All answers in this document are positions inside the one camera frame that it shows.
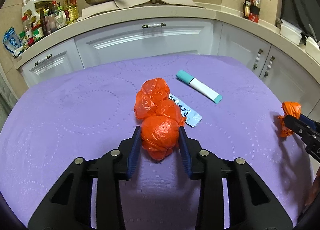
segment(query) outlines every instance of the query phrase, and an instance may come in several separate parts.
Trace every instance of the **cabinet handle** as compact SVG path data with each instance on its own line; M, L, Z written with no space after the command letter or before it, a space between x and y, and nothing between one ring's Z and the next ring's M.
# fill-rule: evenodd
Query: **cabinet handle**
M254 62L254 65L253 65L253 68L252 68L252 69L258 68L258 62L259 62L259 60L260 60L261 53L263 53L263 50L262 50L262 49L259 49L258 54L257 54L257 57L256 57L256 60L255 60L255 62Z
M269 62L269 64L267 65L266 71L265 71L265 73L264 73L264 77L265 77L265 78L269 75L269 71L271 70L272 63L273 63L274 60L275 60L275 57L272 56L272 57L270 58L270 62Z
M49 60L51 57L52 57L52 54L49 54L47 57L44 57L43 59L38 60L38 61L35 63L35 66L39 65L40 63L44 62L45 60Z
M143 25L142 28L152 28L152 27L163 27L166 26L167 24L164 23L159 23L159 24L149 24L149 25Z

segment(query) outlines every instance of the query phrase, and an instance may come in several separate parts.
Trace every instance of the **metal bolt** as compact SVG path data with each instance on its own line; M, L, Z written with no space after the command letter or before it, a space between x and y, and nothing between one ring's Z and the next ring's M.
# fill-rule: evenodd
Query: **metal bolt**
M208 156L208 155L209 155L209 152L208 152L207 150L201 150L201 151L199 152L199 154L200 154L201 156Z
M81 163L83 163L83 158L81 158L81 157L78 157L78 158L76 158L75 159L75 164L81 164Z
M112 151L110 152L110 154L111 154L112 156L118 156L118 155L120 154L120 151L119 151L118 149L115 149L115 150L112 150Z
M239 164L244 164L245 163L245 159L244 158L237 158L236 162Z

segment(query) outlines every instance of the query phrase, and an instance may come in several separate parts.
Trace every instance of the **purple tablecloth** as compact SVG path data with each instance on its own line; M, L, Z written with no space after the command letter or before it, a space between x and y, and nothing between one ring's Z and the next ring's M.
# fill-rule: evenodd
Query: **purple tablecloth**
M220 93L222 101L216 105L179 82L180 69ZM220 158L245 158L295 224L312 177L301 140L277 136L281 103L238 61L201 55L115 62L29 89L0 134L0 191L18 218L27 225L74 158L99 158L132 136L139 124L133 112L136 93L155 77L202 115L195 128L185 126L188 136ZM142 150L133 179L121 182L120 189L128 230L194 229L200 184L187 178L178 151L154 162ZM227 200L225 211L228 216Z

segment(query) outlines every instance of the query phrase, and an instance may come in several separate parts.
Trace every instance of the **countertop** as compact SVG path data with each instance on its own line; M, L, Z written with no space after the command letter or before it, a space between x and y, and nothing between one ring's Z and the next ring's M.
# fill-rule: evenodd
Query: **countertop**
M241 12L224 6L198 2L197 4L206 8L187 6L143 6L115 10L89 17L66 26L43 38L15 59L14 66L18 69L33 57L62 41L107 25L148 18L191 17L219 20L239 27L268 41L292 57L320 84L320 63L305 52L304 45L297 46L280 35L279 28L263 20L259 20L258 24L246 20L242 18Z

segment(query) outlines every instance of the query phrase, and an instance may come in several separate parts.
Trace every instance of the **knotted plastic bag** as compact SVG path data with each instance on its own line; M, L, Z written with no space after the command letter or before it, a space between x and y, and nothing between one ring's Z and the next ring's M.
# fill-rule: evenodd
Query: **knotted plastic bag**
M184 126L180 108L169 99L170 90L162 78L146 81L137 93L134 112L141 124L142 147L160 161L172 153Z
M283 102L281 107L284 111L284 116L277 117L280 120L280 123L282 126L280 137L286 137L286 136L292 135L293 131L290 130L289 128L285 127L284 118L287 115L291 115L291 116L299 119L300 115L301 115L301 105L297 102Z

